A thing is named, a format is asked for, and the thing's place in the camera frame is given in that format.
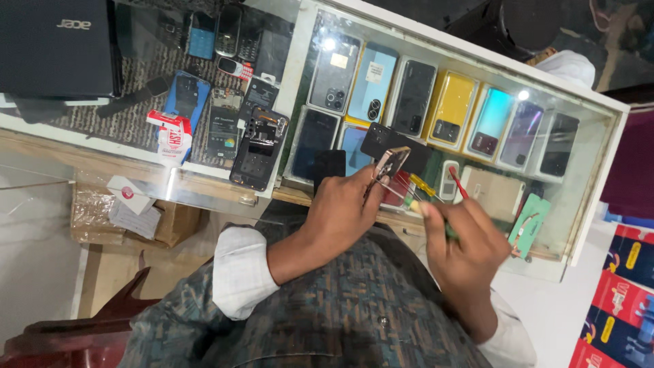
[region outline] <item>button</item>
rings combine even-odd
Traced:
[[[386,327],[388,327],[389,320],[388,320],[387,317],[379,316],[379,317],[377,318],[377,322],[379,323],[379,325],[380,325],[381,327],[386,328]]]

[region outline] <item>hand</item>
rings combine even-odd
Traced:
[[[497,330],[491,281],[511,247],[479,203],[421,203],[427,233],[427,259],[443,296],[476,343]],[[460,240],[445,239],[445,220]]]
[[[267,250],[268,268],[277,285],[326,265],[375,223],[384,189],[375,183],[364,198],[374,167],[322,181],[304,225]]]

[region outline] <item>red chair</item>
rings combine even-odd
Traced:
[[[150,272],[146,267],[93,318],[43,321],[25,327],[5,343],[3,368],[116,367],[131,333],[129,320],[161,299],[135,299],[132,293]]]

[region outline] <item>laptop lid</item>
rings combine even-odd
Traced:
[[[4,1],[0,92],[120,95],[113,9],[113,2],[107,0]]]

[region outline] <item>white shirt sleeve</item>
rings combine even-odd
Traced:
[[[268,269],[266,238],[246,227],[223,231],[213,259],[213,302],[220,311],[231,320],[245,320],[277,290]]]

